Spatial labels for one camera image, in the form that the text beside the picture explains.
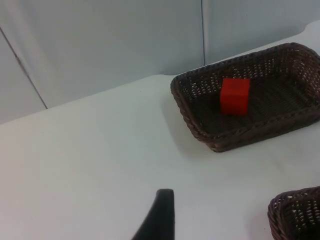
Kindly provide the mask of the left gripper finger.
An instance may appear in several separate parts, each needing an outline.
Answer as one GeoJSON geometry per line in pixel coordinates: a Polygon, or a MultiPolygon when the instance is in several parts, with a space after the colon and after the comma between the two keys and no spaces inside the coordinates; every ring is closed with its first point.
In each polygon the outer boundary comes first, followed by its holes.
{"type": "Polygon", "coordinates": [[[159,189],[133,240],[175,239],[175,197],[172,189],[159,189]]]}

